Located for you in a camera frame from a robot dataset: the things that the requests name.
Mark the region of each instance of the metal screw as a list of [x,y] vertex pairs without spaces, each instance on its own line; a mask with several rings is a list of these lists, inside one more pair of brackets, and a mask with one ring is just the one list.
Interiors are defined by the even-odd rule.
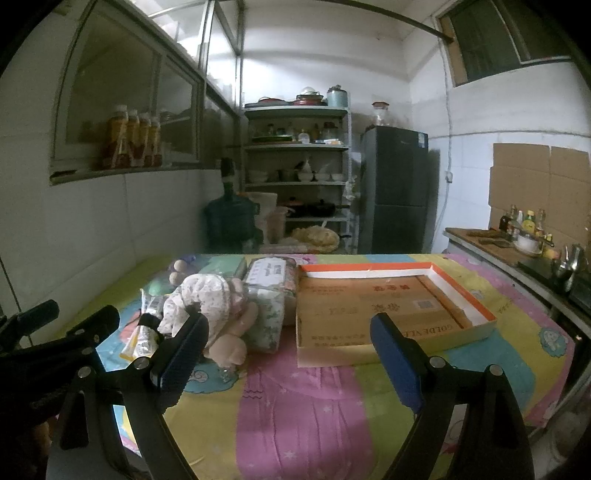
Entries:
[[495,375],[496,377],[500,377],[503,374],[503,369],[496,364],[492,364],[489,368],[488,368],[489,372],[491,372],[491,374]]
[[143,370],[150,364],[150,359],[147,356],[141,356],[134,360],[134,368],[137,370]]
[[431,364],[432,367],[443,368],[443,367],[445,367],[447,362],[443,358],[441,358],[440,356],[432,356],[429,359],[429,363]]
[[80,378],[86,378],[91,373],[92,373],[92,369],[90,367],[82,367],[78,370],[78,376]]

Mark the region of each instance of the white label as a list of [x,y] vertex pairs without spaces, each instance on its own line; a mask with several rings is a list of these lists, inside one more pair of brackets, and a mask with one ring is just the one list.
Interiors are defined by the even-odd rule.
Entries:
[[281,285],[285,280],[286,264],[287,262],[283,258],[277,257],[255,260],[246,278],[246,283],[262,287]]

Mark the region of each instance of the wrapped package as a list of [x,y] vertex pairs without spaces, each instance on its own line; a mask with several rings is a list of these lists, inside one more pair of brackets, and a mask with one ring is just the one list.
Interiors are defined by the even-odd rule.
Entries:
[[251,262],[244,286],[259,313],[243,337],[249,351],[277,351],[281,328],[295,324],[296,279],[297,264],[292,258],[264,257]]

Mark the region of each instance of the plush toy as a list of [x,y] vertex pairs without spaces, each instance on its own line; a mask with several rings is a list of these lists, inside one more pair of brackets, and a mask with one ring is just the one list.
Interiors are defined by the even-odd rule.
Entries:
[[247,302],[242,281],[221,275],[194,274],[186,277],[164,302],[158,327],[163,335],[176,335],[189,317],[186,307],[199,304],[207,317],[209,338],[204,355],[221,369],[234,369],[246,360],[246,344],[240,338],[256,321],[258,306]]

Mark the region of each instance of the wire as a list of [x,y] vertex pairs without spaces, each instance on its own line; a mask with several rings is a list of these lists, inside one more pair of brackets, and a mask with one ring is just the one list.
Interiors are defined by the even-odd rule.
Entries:
[[[436,27],[436,22],[433,19],[433,26]],[[452,112],[449,106],[449,82],[447,80],[447,65],[445,61],[445,54],[443,52],[443,41],[438,38],[437,42],[439,44],[439,53],[441,54],[441,62],[443,62],[443,78],[445,81],[445,106],[447,110],[447,171],[452,170],[452,135],[453,135],[453,123],[452,123]],[[438,235],[439,228],[441,227],[441,222],[443,221],[443,215],[445,214],[445,210],[447,207],[447,199],[449,197],[449,182],[447,182],[446,178],[446,189],[445,189],[445,199],[443,200],[443,208],[441,209],[441,213],[439,214],[439,219],[435,222],[435,228],[433,230],[433,238],[431,239],[431,245],[429,250],[433,249],[433,244],[435,243],[435,237]]]

